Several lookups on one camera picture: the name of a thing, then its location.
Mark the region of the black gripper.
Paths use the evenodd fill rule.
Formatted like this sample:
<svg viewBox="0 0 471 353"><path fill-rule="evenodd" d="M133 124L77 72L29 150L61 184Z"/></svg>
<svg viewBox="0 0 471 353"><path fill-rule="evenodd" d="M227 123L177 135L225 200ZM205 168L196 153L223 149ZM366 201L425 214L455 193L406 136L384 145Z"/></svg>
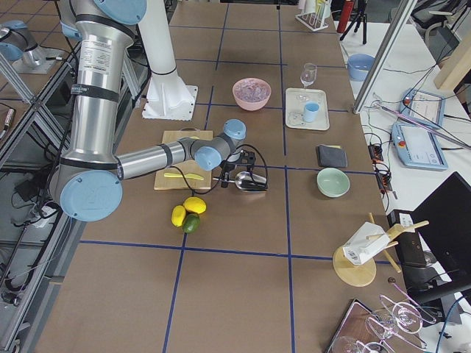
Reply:
<svg viewBox="0 0 471 353"><path fill-rule="evenodd" d="M235 154L230 155L225 161L224 165L221 167L220 173L220 183L222 188L227 188L230 184L230 173L235 170L237 167L245 167L246 171L249 172L249 177L252 182L256 183L257 180L254 177L254 167L255 167L255 153L252 151L244 151L242 149L238 150Z"/></svg>

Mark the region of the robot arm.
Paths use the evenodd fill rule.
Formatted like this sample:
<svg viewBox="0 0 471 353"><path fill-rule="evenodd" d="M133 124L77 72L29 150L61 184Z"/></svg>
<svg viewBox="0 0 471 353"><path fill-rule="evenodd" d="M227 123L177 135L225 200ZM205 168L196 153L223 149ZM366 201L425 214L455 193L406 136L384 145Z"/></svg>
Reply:
<svg viewBox="0 0 471 353"><path fill-rule="evenodd" d="M122 198L121 181L186 160L213 170L239 151L245 124L231 119L211 140L182 138L115 156L113 141L128 48L140 36L151 81L144 116L188 120L197 88L177 73L165 5L162 1L62 1L63 32L80 40L71 142L60 158L50 193L64 213L79 221L98 221L111 214Z"/></svg>
<svg viewBox="0 0 471 353"><path fill-rule="evenodd" d="M22 60L30 67L38 67L44 59L37 41L21 20L1 24L1 54L10 62Z"/></svg>

